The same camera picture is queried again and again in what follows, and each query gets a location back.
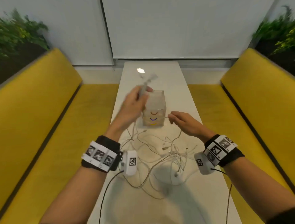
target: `transparent box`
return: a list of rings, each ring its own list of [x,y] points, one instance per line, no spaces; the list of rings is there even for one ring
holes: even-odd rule
[[[166,115],[166,101],[163,90],[149,92],[149,99],[143,111],[144,126],[163,126]]]

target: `forearm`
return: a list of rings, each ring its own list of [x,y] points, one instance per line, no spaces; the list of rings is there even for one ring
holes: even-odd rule
[[[264,222],[295,207],[295,196],[245,157],[227,164],[224,170]]]
[[[40,223],[84,224],[101,192],[106,173],[80,167],[46,210]]]

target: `white roller blind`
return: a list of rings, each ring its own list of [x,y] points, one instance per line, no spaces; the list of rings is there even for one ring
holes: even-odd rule
[[[103,0],[114,58],[237,58],[273,0]]]
[[[14,8],[49,28],[46,39],[74,65],[112,65],[112,53],[97,0],[0,0],[0,15]]]

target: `white table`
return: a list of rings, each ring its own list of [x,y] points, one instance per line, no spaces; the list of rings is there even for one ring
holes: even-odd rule
[[[175,61],[125,62],[112,120],[119,111],[126,94],[134,86],[143,83],[143,80],[136,70],[137,68],[145,70],[145,74],[143,75],[149,76],[151,73],[156,73],[158,75],[159,78],[152,81],[150,86],[154,90],[164,90],[167,106],[166,115],[171,110],[183,111],[191,114],[195,119],[201,122],[179,64]],[[138,132],[141,132],[146,128],[142,127],[140,121],[138,121],[137,129]],[[140,134],[140,139],[144,139],[144,142],[149,142],[155,147],[155,150],[164,157],[166,152],[161,152],[163,144],[165,144],[164,146],[170,146],[171,144],[163,142],[152,135],[161,139],[168,136],[172,140],[175,139],[179,133],[180,129],[175,124],[171,125],[168,119],[166,119],[162,128],[147,129],[146,132]],[[124,142],[124,139],[130,139],[127,131],[121,136],[120,142]],[[151,162],[160,158],[159,155],[151,152],[147,146],[144,145],[140,147],[142,143],[138,142],[136,138],[134,138],[134,141],[130,142],[132,142],[134,148],[139,148],[138,155],[145,161]],[[184,133],[182,133],[174,143],[179,148],[180,152],[185,152],[185,148],[188,148],[188,151],[190,151],[196,144],[197,147],[194,149],[195,153],[204,150],[204,144],[199,139],[187,136]],[[132,145],[127,143],[123,150],[126,149],[131,150]],[[146,164],[151,167],[155,162]],[[160,187],[162,192],[155,191],[151,187],[149,181],[147,181],[143,187],[144,190],[153,197],[165,198],[161,200],[148,196],[142,189],[132,188],[122,177],[116,177],[110,184],[104,199],[101,224],[225,223],[228,188],[223,175],[219,172],[214,172],[206,176],[201,175],[196,162],[192,159],[188,159],[183,174],[178,178],[173,176],[177,171],[175,170],[177,166],[175,164],[172,165],[172,177],[170,179],[170,166],[171,162],[164,161],[158,164],[150,175],[153,185]],[[142,182],[148,170],[144,164],[139,164],[138,168]],[[116,172],[110,172],[108,174],[102,193],[97,200],[88,223],[98,223],[103,193],[106,185],[115,173]],[[162,183],[170,183],[170,181],[172,181],[173,184],[177,184],[182,183],[185,179],[187,179],[187,181],[180,186],[170,186]],[[138,173],[128,178],[128,180],[131,184],[138,186]],[[241,223],[232,198],[230,198],[228,217],[228,224],[230,223]]]

